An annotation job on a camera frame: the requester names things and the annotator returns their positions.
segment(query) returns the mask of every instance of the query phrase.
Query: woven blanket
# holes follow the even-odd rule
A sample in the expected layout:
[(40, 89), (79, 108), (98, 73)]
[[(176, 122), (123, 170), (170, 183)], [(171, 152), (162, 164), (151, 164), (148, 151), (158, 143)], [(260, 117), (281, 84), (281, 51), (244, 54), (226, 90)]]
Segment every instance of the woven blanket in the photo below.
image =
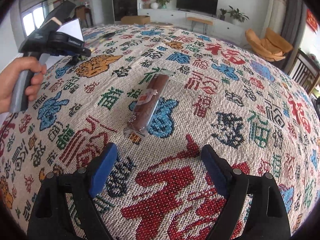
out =
[[(114, 142), (118, 158), (94, 199), (114, 239), (205, 239), (225, 203), (199, 157), (205, 144), (247, 174), (273, 174), (296, 231), (320, 196), (320, 123), (305, 91), (245, 50), (178, 29), (90, 28), (86, 45), (109, 32), (88, 59), (48, 69), (37, 100), (4, 132), (0, 187), (21, 228), (48, 172), (73, 173)], [(161, 70), (174, 74), (148, 137), (125, 138), (138, 96)], [(250, 204), (248, 196), (233, 237)], [(70, 195), (68, 205), (82, 237)]]

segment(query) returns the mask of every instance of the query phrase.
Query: gray handle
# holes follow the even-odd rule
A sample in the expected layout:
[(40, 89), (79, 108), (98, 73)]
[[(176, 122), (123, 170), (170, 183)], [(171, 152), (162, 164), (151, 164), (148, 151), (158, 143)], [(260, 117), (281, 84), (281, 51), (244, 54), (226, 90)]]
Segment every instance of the gray handle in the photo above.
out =
[(11, 96), (10, 113), (26, 111), (28, 109), (28, 96), (25, 95), (26, 88), (31, 85), (34, 73), (30, 70), (20, 72), (19, 78), (14, 86)]

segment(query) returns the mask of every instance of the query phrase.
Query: metal screw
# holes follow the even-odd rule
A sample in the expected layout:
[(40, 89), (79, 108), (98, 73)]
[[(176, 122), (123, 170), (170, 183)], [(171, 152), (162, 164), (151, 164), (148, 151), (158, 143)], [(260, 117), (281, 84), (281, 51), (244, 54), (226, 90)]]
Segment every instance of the metal screw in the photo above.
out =
[(266, 172), (265, 176), (267, 177), (267, 179), (272, 179), (273, 178), (272, 174), (269, 173), (269, 172)]
[(233, 169), (233, 173), (237, 174), (237, 175), (240, 175), (241, 174), (241, 169), (235, 168), (235, 169)]
[(48, 179), (51, 179), (51, 178), (53, 177), (53, 175), (54, 175), (53, 172), (49, 172), (46, 177), (47, 177)]
[(85, 173), (86, 171), (87, 171), (87, 169), (86, 169), (85, 167), (80, 167), (80, 168), (78, 169), (78, 172), (79, 172), (80, 174)]

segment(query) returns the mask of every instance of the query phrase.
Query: tv stand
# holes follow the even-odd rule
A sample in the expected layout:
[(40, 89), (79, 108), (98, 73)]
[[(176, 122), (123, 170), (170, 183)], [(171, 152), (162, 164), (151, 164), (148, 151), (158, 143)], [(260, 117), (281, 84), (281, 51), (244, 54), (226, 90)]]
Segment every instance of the tv stand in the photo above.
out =
[(178, 11), (182, 11), (182, 12), (190, 12), (190, 10), (187, 10), (187, 9), (178, 9)]
[[(190, 31), (194, 27), (195, 33), (203, 34), (207, 31), (209, 36), (217, 37), (222, 40), (232, 41), (241, 46), (245, 43), (244, 29), (232, 23), (219, 20), (214, 17), (206, 16), (199, 13), (187, 12), (182, 10), (168, 10), (168, 9), (138, 9), (138, 15), (150, 16), (152, 22), (171, 23), (174, 27)], [(202, 23), (208, 23), (207, 28), (203, 29), (201, 24), (192, 26), (192, 21), (187, 18), (196, 18)]]

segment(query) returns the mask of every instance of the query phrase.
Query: packaged sausage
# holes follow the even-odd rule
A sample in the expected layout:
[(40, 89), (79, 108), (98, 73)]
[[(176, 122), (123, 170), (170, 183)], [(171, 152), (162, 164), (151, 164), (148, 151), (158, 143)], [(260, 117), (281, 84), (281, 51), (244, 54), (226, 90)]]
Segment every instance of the packaged sausage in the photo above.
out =
[(171, 76), (172, 72), (168, 70), (162, 70), (153, 76), (147, 88), (139, 96), (132, 115), (127, 121), (127, 125), (124, 128), (124, 136), (126, 138), (133, 134), (142, 139), (147, 137), (153, 118), (162, 101), (164, 89)]

